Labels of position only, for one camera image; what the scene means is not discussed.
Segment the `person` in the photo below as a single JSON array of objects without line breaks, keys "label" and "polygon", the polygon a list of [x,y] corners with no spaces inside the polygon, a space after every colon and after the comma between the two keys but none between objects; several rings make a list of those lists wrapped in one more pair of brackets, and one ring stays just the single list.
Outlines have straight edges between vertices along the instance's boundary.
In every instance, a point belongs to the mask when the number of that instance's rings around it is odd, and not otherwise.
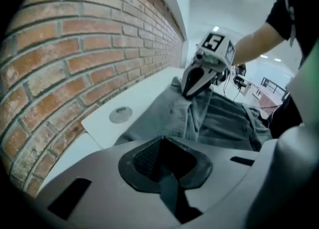
[{"label": "person", "polygon": [[[317,0],[277,0],[266,22],[254,33],[245,36],[235,45],[233,64],[243,64],[268,52],[284,40],[290,45],[296,39],[303,57],[301,65],[315,45],[319,34]],[[283,104],[268,118],[273,138],[302,122],[294,101],[289,95]]]}]

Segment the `white machine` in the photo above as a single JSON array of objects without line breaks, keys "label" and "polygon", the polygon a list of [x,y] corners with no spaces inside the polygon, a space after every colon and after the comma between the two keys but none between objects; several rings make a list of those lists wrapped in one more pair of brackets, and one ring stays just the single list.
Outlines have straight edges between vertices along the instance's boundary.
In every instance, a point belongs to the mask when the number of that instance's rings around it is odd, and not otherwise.
[{"label": "white machine", "polygon": [[226,80],[235,47],[225,35],[209,32],[197,47],[192,64],[185,70],[182,94],[191,99],[210,86]]}]

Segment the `gray fabric fold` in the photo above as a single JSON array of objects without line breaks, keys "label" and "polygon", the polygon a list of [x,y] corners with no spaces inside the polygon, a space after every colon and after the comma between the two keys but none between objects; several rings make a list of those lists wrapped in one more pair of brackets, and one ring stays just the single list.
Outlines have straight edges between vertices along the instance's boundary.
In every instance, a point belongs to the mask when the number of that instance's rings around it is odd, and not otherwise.
[{"label": "gray fabric fold", "polygon": [[212,91],[207,89],[196,98],[186,100],[181,95],[180,80],[174,77],[171,86],[156,98],[115,145],[161,135],[196,141],[211,95]]},{"label": "gray fabric fold", "polygon": [[259,151],[270,140],[257,109],[206,89],[192,100],[181,95],[180,80],[161,93],[116,141],[116,145],[157,136],[181,137],[225,148]]}]

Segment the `cable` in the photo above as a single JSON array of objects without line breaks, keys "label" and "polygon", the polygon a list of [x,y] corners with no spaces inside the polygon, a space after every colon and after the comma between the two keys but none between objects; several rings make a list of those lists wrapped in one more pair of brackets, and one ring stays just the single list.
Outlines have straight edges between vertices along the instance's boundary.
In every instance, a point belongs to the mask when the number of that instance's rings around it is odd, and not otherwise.
[{"label": "cable", "polygon": [[237,95],[235,96],[235,98],[233,99],[233,102],[235,101],[235,99],[237,98],[237,96],[238,96],[239,93],[240,93],[240,89],[239,89]]},{"label": "cable", "polygon": [[230,73],[229,73],[229,75],[227,76],[227,78],[226,78],[226,80],[225,80],[225,84],[224,84],[224,96],[226,97],[226,88],[227,88],[227,86],[228,86],[228,84],[229,84],[229,81],[230,81]]}]

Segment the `black slot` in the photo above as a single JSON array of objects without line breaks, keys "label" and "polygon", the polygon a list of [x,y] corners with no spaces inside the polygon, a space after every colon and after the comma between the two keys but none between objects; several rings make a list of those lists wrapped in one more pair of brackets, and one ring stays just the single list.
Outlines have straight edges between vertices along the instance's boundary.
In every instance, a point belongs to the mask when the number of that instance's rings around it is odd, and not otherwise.
[{"label": "black slot", "polygon": [[88,179],[78,178],[74,180],[72,184],[51,203],[48,210],[58,217],[67,220],[91,183]]},{"label": "black slot", "polygon": [[242,157],[238,157],[238,156],[234,156],[234,157],[230,158],[230,160],[235,162],[235,163],[240,163],[240,164],[244,164],[244,165],[248,165],[248,166],[253,166],[253,164],[254,164],[254,160],[250,160],[250,159],[246,159],[246,158],[242,158]]}]

